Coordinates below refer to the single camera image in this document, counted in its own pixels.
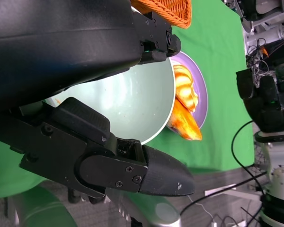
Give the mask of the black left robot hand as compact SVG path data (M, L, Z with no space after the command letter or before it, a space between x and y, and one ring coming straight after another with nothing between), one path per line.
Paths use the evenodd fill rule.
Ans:
M0 0L0 141L20 167L101 198L107 188L159 196L193 194L188 168L70 97L74 85L162 62L180 52L170 24L133 12L128 0Z

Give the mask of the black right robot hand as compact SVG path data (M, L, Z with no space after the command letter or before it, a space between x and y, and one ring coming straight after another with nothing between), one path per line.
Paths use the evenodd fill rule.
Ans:
M284 131L284 76L262 76L257 87L252 70L236 73L239 96L245 108L263 132Z

